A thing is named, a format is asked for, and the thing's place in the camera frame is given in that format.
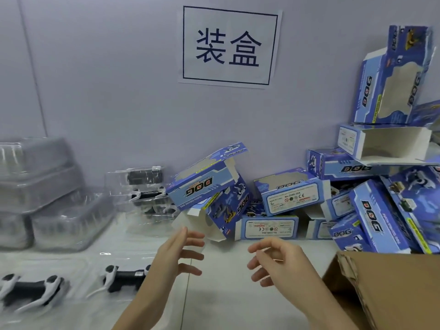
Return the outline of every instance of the black border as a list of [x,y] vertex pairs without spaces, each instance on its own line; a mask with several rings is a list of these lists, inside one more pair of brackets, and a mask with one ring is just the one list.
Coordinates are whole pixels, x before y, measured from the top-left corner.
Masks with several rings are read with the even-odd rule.
[[[274,43],[272,46],[272,57],[271,57],[271,67],[269,69],[269,79],[267,81],[267,83],[253,83],[253,82],[239,82],[239,81],[224,81],[224,80],[211,80],[211,79],[199,79],[199,78],[195,78],[195,77],[185,77],[185,8],[195,8],[195,9],[207,9],[207,10],[220,10],[220,11],[227,11],[230,13],[244,13],[244,14],[253,14],[253,15],[265,15],[265,16],[276,16],[276,21],[275,21],[275,33],[274,33]],[[243,84],[258,84],[258,85],[263,85],[263,86],[268,86],[270,81],[271,81],[271,73],[272,73],[272,62],[273,62],[273,58],[274,58],[274,50],[275,50],[275,40],[276,40],[276,33],[277,33],[277,28],[278,28],[278,15],[274,15],[274,14],[264,14],[264,13],[252,13],[249,11],[238,11],[238,10],[226,10],[226,9],[217,9],[217,8],[206,8],[206,7],[194,7],[194,6],[190,6],[190,5],[185,5],[184,6],[184,22],[183,22],[183,46],[182,46],[182,69],[183,69],[183,73],[182,73],[182,77],[184,79],[188,79],[188,80],[203,80],[203,81],[213,81],[213,82],[229,82],[229,83],[243,83]]]

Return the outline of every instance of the brown cardboard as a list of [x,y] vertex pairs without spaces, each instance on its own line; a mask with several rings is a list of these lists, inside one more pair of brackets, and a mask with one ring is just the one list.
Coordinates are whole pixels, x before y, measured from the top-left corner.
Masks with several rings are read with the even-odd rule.
[[339,251],[322,279],[360,330],[440,329],[438,255]]

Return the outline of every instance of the stacked plastic trays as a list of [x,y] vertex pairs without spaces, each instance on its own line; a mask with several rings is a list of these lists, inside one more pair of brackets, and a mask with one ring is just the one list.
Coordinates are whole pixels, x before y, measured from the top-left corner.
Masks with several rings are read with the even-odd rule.
[[82,180],[62,138],[0,140],[0,248],[87,248],[114,210]]
[[147,236],[168,236],[179,214],[165,192],[164,167],[131,168],[106,174],[113,204],[125,212],[128,231]]

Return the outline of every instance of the white paper label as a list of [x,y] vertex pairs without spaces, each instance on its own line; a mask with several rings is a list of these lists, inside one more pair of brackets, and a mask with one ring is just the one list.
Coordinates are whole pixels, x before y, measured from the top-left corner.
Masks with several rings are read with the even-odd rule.
[[350,202],[349,194],[345,194],[342,197],[333,199],[332,205],[334,208],[334,212],[336,213],[337,216],[343,216],[355,210],[355,208]]
[[246,238],[276,236],[290,238],[294,234],[294,220],[258,220],[248,221],[245,227]]
[[329,228],[327,226],[327,222],[323,221],[319,225],[317,238],[331,238],[331,235],[330,235],[330,232],[329,232]]
[[353,155],[355,152],[356,138],[356,131],[341,127],[339,130],[338,146]]
[[319,199],[318,185],[310,184],[305,187],[281,192],[267,197],[269,211],[276,214],[299,206],[313,203]]

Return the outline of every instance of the chinese characters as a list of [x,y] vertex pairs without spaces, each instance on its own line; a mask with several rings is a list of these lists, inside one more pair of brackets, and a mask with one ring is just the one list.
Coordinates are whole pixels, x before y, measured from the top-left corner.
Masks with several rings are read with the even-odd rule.
[[[205,52],[201,55],[197,55],[196,58],[200,59],[203,57],[203,61],[208,62],[212,60],[211,57],[213,57],[215,61],[223,65],[225,61],[220,58],[223,56],[223,53],[226,52],[226,49],[217,48],[217,46],[214,47],[213,44],[224,44],[224,41],[220,40],[220,38],[226,37],[226,34],[220,33],[219,28],[217,28],[214,33],[210,33],[209,28],[206,28],[205,32],[202,32],[201,30],[198,32],[201,35],[201,38],[197,40],[197,44],[204,43],[205,47],[197,46],[197,49]],[[259,65],[256,63],[255,47],[261,46],[261,43],[252,38],[248,31],[245,31],[245,33],[239,38],[230,41],[232,45],[237,42],[239,42],[239,44],[236,45],[236,54],[234,54],[233,60],[230,61],[229,64],[258,67]]]

